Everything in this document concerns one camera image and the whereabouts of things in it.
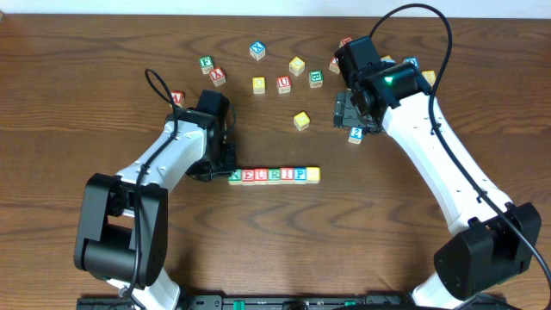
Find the green N wooden block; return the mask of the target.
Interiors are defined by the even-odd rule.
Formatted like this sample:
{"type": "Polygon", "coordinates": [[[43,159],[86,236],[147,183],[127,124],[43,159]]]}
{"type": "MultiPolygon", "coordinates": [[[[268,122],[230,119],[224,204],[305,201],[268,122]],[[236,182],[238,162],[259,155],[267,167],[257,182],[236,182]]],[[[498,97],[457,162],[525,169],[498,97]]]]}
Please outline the green N wooden block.
{"type": "Polygon", "coordinates": [[[230,185],[240,185],[242,183],[242,170],[236,169],[228,178],[230,185]]]}

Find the red E wooden block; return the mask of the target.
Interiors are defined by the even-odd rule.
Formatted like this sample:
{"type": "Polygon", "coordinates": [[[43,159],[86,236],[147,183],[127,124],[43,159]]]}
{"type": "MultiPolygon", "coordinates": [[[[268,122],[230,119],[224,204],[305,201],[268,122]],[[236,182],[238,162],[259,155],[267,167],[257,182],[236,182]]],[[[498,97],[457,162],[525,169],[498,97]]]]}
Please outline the red E wooden block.
{"type": "Polygon", "coordinates": [[[255,183],[255,170],[243,169],[241,170],[241,183],[243,185],[252,185],[255,183]]]}

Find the red u block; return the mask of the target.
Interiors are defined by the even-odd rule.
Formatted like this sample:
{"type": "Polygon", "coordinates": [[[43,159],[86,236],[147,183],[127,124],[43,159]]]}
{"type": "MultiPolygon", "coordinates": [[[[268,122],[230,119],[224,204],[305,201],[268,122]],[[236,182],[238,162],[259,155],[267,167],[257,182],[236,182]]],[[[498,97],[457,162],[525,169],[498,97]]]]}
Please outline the red u block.
{"type": "Polygon", "coordinates": [[[292,89],[290,76],[280,76],[276,79],[277,90],[279,94],[289,93],[292,89]]]}
{"type": "Polygon", "coordinates": [[[267,184],[269,182],[269,170],[267,168],[256,168],[254,170],[254,184],[267,184]]]}

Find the green R wooden block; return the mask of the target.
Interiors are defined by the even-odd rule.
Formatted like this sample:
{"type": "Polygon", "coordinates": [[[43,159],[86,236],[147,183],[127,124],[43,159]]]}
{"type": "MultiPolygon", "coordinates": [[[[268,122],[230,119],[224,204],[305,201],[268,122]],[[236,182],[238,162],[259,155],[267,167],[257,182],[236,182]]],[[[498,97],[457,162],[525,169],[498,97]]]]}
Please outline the green R wooden block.
{"type": "Polygon", "coordinates": [[[280,168],[268,169],[268,184],[279,184],[282,182],[282,174],[280,168]]]}

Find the yellow S wooden block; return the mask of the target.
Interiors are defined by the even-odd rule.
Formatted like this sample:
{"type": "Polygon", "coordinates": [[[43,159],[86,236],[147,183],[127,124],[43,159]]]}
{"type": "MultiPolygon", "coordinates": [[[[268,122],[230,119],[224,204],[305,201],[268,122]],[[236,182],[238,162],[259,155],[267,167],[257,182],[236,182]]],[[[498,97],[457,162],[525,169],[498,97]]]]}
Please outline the yellow S wooden block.
{"type": "Polygon", "coordinates": [[[306,182],[319,183],[321,180],[321,169],[319,167],[306,167],[306,182]]]}

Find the red i block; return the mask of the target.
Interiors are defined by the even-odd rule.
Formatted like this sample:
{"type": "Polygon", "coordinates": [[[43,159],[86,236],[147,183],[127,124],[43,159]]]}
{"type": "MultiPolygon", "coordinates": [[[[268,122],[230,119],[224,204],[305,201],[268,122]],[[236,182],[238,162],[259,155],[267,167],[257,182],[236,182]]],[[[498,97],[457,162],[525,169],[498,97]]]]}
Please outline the red i block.
{"type": "Polygon", "coordinates": [[[294,183],[294,168],[293,167],[282,167],[281,172],[281,182],[282,183],[294,183]]]}
{"type": "Polygon", "coordinates": [[[338,66],[338,61],[335,57],[333,57],[331,59],[331,62],[329,64],[329,70],[336,73],[336,74],[340,73],[340,69],[339,69],[339,66],[338,66]]]}

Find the blue P wooden block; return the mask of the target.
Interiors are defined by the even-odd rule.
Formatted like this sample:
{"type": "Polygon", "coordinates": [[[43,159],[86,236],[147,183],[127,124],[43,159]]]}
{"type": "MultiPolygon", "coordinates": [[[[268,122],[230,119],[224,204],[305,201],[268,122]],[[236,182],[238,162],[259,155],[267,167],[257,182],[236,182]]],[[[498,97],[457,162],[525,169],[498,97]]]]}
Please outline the blue P wooden block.
{"type": "Polygon", "coordinates": [[[307,169],[306,167],[294,167],[294,183],[306,183],[307,169]]]}

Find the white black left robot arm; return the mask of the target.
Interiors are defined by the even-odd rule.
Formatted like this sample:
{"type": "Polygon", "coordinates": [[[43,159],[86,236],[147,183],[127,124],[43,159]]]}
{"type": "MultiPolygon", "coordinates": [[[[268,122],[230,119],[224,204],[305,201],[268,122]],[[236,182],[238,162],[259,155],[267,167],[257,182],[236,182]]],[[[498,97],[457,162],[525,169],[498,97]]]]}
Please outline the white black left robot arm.
{"type": "Polygon", "coordinates": [[[164,268],[168,198],[180,180],[229,177],[237,165],[226,143],[231,104],[205,90],[194,108],[167,115],[159,138],[113,176],[96,173],[85,185],[74,264],[118,288],[114,298],[80,298],[79,309],[174,309],[182,292],[164,268]]]}

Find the yellow Q wooden block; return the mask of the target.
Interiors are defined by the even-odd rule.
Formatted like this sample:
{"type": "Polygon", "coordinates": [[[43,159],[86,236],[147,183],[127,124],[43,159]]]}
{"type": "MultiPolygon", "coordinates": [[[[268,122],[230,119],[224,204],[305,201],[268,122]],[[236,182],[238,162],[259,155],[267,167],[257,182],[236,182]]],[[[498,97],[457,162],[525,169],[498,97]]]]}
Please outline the yellow Q wooden block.
{"type": "Polygon", "coordinates": [[[302,111],[294,116],[294,125],[298,131],[302,131],[309,127],[311,120],[305,111],[302,111]]]}

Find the green B wooden block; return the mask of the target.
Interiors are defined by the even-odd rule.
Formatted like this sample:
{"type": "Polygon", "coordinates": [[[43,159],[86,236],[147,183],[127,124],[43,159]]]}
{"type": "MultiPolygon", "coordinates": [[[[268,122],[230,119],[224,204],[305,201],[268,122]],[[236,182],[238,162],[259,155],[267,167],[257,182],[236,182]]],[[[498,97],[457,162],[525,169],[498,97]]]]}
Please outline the green B wooden block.
{"type": "Polygon", "coordinates": [[[310,71],[308,74],[309,86],[311,88],[319,88],[323,85],[324,75],[321,70],[310,71]]]}

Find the red X wooden block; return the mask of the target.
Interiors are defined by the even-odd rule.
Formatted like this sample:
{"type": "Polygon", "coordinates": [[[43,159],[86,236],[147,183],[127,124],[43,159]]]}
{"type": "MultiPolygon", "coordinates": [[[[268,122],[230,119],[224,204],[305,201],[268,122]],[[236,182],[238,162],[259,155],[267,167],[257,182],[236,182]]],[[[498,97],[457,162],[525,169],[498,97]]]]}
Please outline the red X wooden block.
{"type": "Polygon", "coordinates": [[[214,86],[219,87],[226,82],[226,74],[220,67],[213,68],[208,73],[214,86]]]}

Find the yellow block left middle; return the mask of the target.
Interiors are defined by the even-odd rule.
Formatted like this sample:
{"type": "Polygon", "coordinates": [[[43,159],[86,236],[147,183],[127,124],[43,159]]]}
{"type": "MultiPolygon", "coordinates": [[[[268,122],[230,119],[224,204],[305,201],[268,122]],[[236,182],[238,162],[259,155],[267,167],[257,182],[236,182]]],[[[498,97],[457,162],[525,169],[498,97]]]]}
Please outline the yellow block left middle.
{"type": "Polygon", "coordinates": [[[264,94],[266,92],[265,77],[253,77],[252,89],[254,94],[264,94]]]}

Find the yellow 8 wooden block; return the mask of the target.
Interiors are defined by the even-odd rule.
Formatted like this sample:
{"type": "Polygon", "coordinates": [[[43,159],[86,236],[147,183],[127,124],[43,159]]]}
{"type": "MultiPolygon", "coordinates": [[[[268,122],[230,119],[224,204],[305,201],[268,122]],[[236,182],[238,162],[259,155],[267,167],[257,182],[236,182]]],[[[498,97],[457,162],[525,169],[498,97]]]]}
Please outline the yellow 8 wooden block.
{"type": "Polygon", "coordinates": [[[422,76],[430,86],[436,83],[436,73],[434,71],[422,71],[422,76]]]}

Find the green F wooden block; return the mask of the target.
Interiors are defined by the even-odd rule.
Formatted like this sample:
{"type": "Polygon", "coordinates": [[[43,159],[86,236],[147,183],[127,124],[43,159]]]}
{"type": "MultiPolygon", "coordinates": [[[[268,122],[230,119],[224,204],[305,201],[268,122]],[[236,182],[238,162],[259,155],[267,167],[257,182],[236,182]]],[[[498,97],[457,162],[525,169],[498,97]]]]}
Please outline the green F wooden block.
{"type": "Polygon", "coordinates": [[[200,64],[201,72],[203,74],[208,74],[210,71],[214,69],[213,58],[209,55],[199,58],[199,64],[200,64]]]}

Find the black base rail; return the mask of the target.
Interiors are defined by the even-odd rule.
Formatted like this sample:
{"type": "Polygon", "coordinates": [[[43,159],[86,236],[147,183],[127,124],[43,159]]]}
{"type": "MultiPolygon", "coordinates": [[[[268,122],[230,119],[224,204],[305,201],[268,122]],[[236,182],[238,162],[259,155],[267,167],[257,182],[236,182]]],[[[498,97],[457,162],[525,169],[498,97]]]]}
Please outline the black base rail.
{"type": "MultiPolygon", "coordinates": [[[[78,298],[77,310],[149,309],[136,305],[115,305],[111,298],[78,298]]],[[[329,309],[436,309],[414,304],[408,296],[400,294],[369,294],[363,297],[223,297],[220,295],[190,295],[180,297],[177,310],[329,310],[329,309]]],[[[458,309],[503,310],[516,309],[504,299],[479,295],[458,309]]]]}

